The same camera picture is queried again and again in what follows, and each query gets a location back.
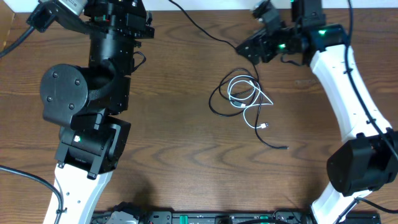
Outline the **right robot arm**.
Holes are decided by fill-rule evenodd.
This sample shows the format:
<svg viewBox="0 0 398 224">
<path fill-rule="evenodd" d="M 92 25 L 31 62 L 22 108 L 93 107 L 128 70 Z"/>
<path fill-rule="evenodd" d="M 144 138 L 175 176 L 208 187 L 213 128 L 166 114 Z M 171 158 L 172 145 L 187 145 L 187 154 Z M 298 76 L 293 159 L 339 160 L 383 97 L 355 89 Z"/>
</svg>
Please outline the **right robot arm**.
<svg viewBox="0 0 398 224">
<path fill-rule="evenodd" d="M 264 27 L 236 51 L 253 64 L 301 54 L 322 84 L 340 128 L 342 146 L 326 163 L 329 183 L 302 215 L 302 223 L 361 223 L 350 212 L 397 177 L 397 131 L 383 117 L 361 78 L 351 29 L 329 24 L 320 1 L 292 1 L 293 26 L 286 26 L 270 1 L 252 14 Z"/>
</svg>

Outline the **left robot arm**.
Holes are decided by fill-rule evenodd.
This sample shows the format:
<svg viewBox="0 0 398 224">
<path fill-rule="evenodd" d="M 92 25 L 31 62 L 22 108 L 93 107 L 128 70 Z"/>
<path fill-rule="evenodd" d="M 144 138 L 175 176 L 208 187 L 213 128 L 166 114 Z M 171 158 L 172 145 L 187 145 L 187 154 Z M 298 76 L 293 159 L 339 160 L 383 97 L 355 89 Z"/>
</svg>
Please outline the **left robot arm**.
<svg viewBox="0 0 398 224">
<path fill-rule="evenodd" d="M 134 55 L 151 39 L 152 16 L 142 1 L 42 1 L 44 26 L 90 37 L 87 67 L 58 64 L 43 75 L 43 117 L 60 126 L 56 168 L 45 223 L 89 223 L 118 165 L 131 125 L 127 110 Z"/>
</svg>

